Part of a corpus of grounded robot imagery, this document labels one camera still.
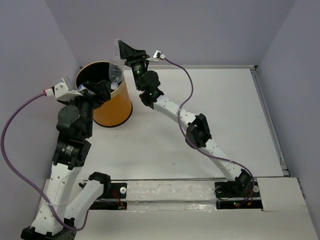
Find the clear plastic bottle blue cap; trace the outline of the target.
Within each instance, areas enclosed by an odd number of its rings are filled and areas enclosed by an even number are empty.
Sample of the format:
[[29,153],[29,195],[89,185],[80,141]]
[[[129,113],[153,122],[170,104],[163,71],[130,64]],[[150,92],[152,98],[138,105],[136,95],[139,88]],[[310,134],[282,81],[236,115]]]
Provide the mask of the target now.
[[110,80],[110,88],[116,90],[124,78],[124,63],[120,58],[119,39],[115,40],[114,51],[109,60],[108,77]]

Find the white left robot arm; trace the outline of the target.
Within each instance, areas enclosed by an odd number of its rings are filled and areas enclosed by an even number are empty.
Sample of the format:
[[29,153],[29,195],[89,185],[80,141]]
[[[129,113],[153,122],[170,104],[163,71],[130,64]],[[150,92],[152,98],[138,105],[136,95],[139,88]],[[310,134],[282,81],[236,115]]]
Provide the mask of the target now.
[[59,132],[52,158],[49,183],[39,212],[31,226],[22,230],[23,240],[73,240],[80,222],[99,197],[110,194],[111,177],[94,172],[83,183],[81,192],[69,201],[72,188],[91,148],[88,139],[93,134],[93,113],[111,99],[110,83],[85,81],[79,87],[69,86],[62,78],[47,93],[64,104],[58,112]]

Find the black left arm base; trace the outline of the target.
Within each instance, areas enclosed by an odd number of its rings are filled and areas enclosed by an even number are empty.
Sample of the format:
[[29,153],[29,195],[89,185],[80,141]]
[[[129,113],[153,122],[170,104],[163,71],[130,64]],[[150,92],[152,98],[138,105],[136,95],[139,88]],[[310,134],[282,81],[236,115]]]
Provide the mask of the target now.
[[123,181],[112,181],[111,189],[91,205],[90,210],[125,211],[127,209],[128,184]]

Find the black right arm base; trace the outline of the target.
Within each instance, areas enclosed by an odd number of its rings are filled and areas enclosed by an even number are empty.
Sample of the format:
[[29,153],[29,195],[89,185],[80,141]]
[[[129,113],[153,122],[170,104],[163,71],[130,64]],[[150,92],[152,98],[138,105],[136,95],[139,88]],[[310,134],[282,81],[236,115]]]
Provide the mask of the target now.
[[217,210],[238,210],[238,209],[263,209],[260,188],[258,182],[254,181],[248,187],[247,192],[236,193],[228,187],[229,181],[218,181],[214,183],[214,195],[216,198]]

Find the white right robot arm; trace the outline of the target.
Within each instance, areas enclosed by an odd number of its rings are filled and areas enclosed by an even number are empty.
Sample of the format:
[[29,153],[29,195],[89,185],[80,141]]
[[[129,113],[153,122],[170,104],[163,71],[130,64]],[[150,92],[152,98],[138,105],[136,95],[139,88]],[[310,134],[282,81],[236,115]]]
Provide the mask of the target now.
[[158,74],[148,69],[150,62],[173,62],[160,50],[150,57],[145,50],[135,49],[122,40],[118,40],[117,45],[120,59],[132,70],[135,87],[141,92],[139,97],[142,103],[176,122],[186,143],[219,168],[235,196],[246,193],[254,181],[252,173],[242,164],[228,159],[218,147],[211,135],[206,116],[185,110],[185,102],[177,105],[169,99],[159,88],[161,82]]

